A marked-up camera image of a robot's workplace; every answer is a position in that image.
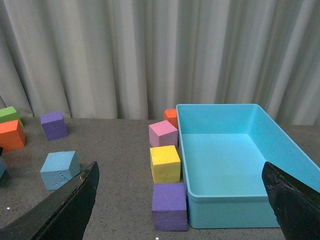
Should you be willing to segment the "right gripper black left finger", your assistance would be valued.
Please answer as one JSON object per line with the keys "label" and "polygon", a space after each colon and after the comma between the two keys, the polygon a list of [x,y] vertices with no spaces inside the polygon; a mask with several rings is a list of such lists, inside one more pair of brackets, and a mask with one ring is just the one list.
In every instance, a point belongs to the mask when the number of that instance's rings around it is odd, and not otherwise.
{"label": "right gripper black left finger", "polygon": [[81,240],[96,201],[97,162],[0,230],[2,240]]}

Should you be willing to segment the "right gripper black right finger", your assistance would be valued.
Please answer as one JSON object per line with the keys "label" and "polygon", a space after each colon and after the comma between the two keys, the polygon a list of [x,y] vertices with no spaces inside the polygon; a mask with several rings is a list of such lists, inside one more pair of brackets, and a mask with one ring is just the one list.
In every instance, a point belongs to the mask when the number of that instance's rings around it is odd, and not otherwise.
{"label": "right gripper black right finger", "polygon": [[318,240],[320,193],[268,161],[261,177],[285,239]]}

